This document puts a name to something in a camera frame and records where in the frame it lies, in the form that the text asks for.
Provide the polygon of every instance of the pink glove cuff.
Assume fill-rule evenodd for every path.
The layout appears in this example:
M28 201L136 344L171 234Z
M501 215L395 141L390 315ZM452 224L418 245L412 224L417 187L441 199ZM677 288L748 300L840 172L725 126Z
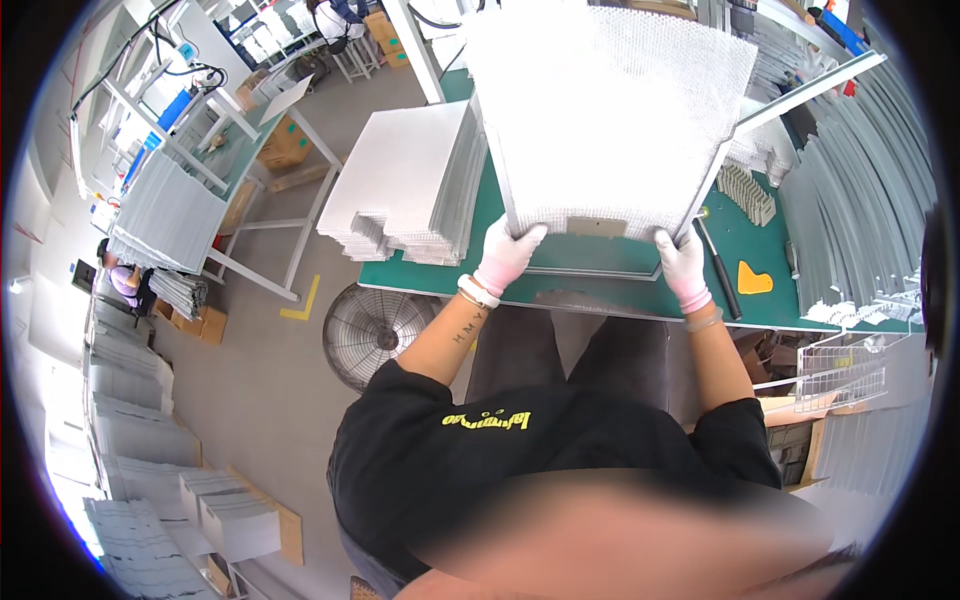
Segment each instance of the pink glove cuff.
M522 273L523 267L508 265L489 254L484 254L477 270L473 272L473 278L492 296L500 298L503 296L503 290Z
M670 289L677 295L677 300L680 301L680 312L685 315L700 310L713 300L710 290L700 278L673 281Z

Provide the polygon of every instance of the person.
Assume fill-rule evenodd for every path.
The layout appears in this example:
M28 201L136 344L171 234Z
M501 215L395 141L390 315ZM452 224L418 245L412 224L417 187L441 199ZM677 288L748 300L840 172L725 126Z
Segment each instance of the person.
M133 314L138 317L148 316L156 302L156 293L150 289L150 277L154 270L141 272L136 265L121 265L117 255L107 250L108 242L109 238L104 238L97 247L100 266L107 269L110 283L133 309Z
M430 585L454 580L414 556L403 532L417 526L410 521L418 506L458 486L563 469L652 468L780 490L763 412L705 283L693 228L679 247L666 231L655 234L703 404L689 435L664 411L663 322L608 317L564 377L550 312L497 306L546 232L534 225L515 240L505 216L493 223L473 275L461 277L458 294L374 374L340 424L327 483L341 539L384 597L421 577ZM474 341L466 403L456 406L449 385ZM460 597L451 585L447 597Z

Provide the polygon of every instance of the white glove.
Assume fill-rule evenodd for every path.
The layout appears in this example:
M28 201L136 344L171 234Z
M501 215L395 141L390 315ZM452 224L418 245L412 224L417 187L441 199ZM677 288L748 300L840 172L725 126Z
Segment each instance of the white glove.
M503 290L530 264L530 257L546 237L546 231L545 223L537 223L523 237L515 240L507 227L507 215L503 215L487 229L483 258L473 272L473 278L493 296L500 298Z
M681 238L679 249L666 229L657 229L654 242L660 252L663 278L680 301L681 312L686 315L706 306L712 296L704 281L704 243L693 225Z

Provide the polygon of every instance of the white watch strap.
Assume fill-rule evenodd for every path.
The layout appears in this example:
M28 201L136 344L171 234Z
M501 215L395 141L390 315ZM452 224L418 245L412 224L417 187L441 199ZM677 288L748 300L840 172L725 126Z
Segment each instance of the white watch strap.
M470 294L474 300L490 308L490 310L494 310L494 308L500 305L500 298L474 283L466 273L457 279L457 287Z

